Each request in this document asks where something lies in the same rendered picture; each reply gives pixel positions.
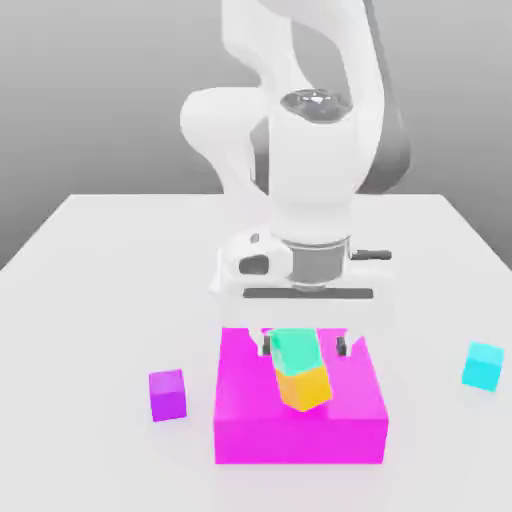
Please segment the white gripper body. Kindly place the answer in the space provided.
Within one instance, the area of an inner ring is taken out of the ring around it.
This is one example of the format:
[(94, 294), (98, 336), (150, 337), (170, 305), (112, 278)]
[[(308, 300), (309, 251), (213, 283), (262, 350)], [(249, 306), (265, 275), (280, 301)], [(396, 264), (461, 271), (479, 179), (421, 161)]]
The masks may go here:
[(391, 322), (391, 287), (324, 289), (235, 288), (222, 292), (222, 325), (250, 328), (345, 328), (369, 331)]

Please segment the small teal cube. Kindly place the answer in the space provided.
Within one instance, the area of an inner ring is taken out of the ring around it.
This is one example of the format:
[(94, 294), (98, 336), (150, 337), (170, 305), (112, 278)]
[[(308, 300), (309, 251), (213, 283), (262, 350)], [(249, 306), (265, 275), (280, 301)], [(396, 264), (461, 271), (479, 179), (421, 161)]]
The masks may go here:
[(274, 368), (295, 376), (324, 364), (317, 332), (313, 328), (277, 328), (268, 333)]

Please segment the small orange cube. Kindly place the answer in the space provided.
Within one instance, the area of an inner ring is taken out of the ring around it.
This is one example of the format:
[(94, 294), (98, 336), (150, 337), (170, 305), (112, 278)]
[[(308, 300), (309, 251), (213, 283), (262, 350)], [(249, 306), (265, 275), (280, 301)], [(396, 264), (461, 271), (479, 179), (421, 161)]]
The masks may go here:
[(324, 364), (296, 375), (285, 375), (277, 370), (276, 378), (282, 402), (299, 412), (309, 411), (332, 399)]

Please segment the small purple cube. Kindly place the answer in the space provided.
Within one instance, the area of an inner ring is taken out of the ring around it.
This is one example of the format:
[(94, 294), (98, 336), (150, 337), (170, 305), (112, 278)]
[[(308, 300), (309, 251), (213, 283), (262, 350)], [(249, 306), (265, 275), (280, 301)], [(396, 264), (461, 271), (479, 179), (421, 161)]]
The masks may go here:
[(181, 369), (150, 373), (149, 393), (154, 422), (187, 416), (186, 390)]

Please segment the small cyan cube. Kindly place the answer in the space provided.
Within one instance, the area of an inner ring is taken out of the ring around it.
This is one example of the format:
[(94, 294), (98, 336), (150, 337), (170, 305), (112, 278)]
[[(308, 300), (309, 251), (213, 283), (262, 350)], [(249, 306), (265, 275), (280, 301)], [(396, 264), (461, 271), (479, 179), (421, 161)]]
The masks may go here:
[(503, 348), (471, 342), (462, 373), (462, 383), (481, 390), (495, 392), (503, 361)]

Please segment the large magenta box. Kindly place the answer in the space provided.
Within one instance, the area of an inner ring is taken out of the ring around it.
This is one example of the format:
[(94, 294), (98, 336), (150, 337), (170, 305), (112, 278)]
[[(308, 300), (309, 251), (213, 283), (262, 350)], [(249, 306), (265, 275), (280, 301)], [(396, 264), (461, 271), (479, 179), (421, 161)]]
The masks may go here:
[(364, 338), (337, 352), (342, 328), (321, 328), (333, 398), (307, 412), (285, 405), (272, 361), (245, 328), (221, 335), (213, 414), (218, 464), (379, 464), (389, 416)]

